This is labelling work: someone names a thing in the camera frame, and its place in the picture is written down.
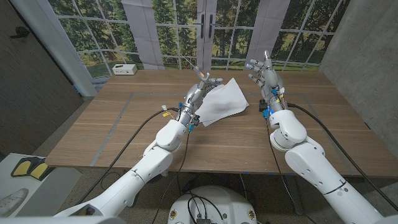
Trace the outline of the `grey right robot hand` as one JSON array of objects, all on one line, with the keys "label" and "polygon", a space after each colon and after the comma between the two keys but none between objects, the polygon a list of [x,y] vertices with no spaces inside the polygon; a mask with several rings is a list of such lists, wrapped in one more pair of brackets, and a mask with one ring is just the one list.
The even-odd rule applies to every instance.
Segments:
[{"label": "grey right robot hand", "polygon": [[268,50],[264,51],[264,61],[250,59],[246,67],[255,74],[248,77],[261,89],[262,99],[260,100],[259,111],[276,112],[286,110],[287,106],[282,95],[284,84],[280,75],[274,70],[271,54]]}]

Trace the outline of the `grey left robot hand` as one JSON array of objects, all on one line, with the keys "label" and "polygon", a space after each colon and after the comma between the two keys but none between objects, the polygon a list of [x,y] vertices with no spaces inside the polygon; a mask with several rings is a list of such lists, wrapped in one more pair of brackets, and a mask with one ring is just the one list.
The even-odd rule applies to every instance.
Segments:
[{"label": "grey left robot hand", "polygon": [[209,78],[205,82],[201,81],[199,84],[194,84],[187,92],[185,101],[182,103],[175,120],[184,126],[188,126],[196,110],[203,103],[206,94],[220,85],[222,81],[222,78]]}]

